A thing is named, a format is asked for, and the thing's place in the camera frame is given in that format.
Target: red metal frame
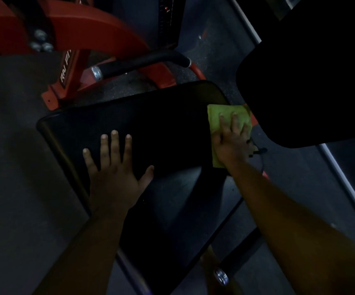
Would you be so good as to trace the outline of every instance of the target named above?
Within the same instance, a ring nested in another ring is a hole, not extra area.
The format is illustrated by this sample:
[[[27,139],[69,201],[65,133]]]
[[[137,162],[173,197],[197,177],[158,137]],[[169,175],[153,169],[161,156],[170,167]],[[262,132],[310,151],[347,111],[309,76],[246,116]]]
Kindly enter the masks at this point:
[[[106,12],[91,6],[59,0],[39,0],[39,3],[53,24],[55,50],[79,51],[71,59],[70,72],[65,74],[67,77],[65,87],[57,81],[42,94],[50,110],[57,109],[62,101],[75,97],[78,91],[102,83],[96,83],[90,76],[90,71],[85,69],[90,50],[101,51],[119,59],[138,57],[149,51],[141,38],[122,21]],[[27,33],[22,22],[0,0],[0,54],[33,52],[28,46]],[[152,80],[158,88],[176,85],[173,74],[163,63],[141,68],[139,72]]]

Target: gym floor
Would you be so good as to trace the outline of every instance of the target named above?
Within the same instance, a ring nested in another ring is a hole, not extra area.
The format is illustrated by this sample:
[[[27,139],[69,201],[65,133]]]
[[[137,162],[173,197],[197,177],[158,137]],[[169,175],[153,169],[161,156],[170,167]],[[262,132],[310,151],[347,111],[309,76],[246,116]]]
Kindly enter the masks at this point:
[[[214,0],[207,35],[187,55],[231,103],[242,104],[244,95],[237,90],[235,72],[253,48],[229,3]],[[0,57],[0,294],[30,294],[88,218],[35,130],[36,121],[49,113],[40,94],[56,80],[60,59],[59,53]],[[190,71],[170,67],[178,83],[195,80]],[[132,72],[72,105],[152,89],[148,80]],[[259,126],[253,131],[253,139],[260,147],[268,148],[264,163],[272,182],[355,241],[355,207],[319,149],[283,148],[270,141]],[[214,240],[215,253],[224,258],[254,227],[243,203]],[[235,279],[245,294],[294,293],[266,244]],[[117,264],[108,294],[134,294]],[[199,265],[173,294],[206,294]]]

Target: bolt head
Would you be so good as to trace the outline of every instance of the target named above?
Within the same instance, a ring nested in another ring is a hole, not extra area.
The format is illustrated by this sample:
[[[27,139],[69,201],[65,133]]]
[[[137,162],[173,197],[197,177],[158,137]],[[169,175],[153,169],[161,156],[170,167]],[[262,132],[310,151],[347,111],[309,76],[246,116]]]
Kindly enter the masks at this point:
[[[54,50],[53,44],[45,42],[42,44],[42,49],[48,53],[51,53]]]
[[[42,49],[42,46],[39,43],[35,42],[35,41],[30,42],[30,47],[34,51],[41,51],[41,49]]]
[[[38,39],[40,41],[46,41],[46,39],[47,39],[47,34],[45,33],[45,31],[43,31],[41,29],[35,30],[34,36],[36,39]]]

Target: cleaning cloth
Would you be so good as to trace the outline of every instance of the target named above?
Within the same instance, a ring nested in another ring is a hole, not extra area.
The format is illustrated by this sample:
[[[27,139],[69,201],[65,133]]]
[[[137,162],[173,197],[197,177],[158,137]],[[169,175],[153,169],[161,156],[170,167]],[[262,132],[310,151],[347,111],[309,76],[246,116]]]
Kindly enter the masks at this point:
[[[252,129],[251,124],[251,112],[248,107],[243,105],[223,105],[223,104],[209,104],[207,106],[207,117],[209,119],[210,132],[220,129],[219,114],[223,114],[225,121],[231,126],[231,114],[236,113],[238,115],[239,130],[243,128],[243,124],[247,124],[249,128],[249,137]],[[225,168],[214,152],[212,143],[212,158],[214,168]]]

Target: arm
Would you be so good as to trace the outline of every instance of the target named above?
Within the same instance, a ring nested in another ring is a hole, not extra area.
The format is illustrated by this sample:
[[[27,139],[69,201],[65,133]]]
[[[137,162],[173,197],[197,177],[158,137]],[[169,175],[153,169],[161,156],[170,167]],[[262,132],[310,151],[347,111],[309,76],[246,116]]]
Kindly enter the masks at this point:
[[[83,150],[90,176],[91,218],[58,258],[34,294],[102,294],[119,246],[121,231],[131,208],[153,179],[150,166],[137,181],[132,173],[132,138],[126,137],[123,162],[119,136],[101,136],[101,170],[98,171],[88,149]]]
[[[290,199],[246,163],[250,153],[246,127],[236,115],[231,128],[220,116],[212,135],[219,160],[233,176],[269,249],[300,294],[355,293],[355,243],[311,211]]]

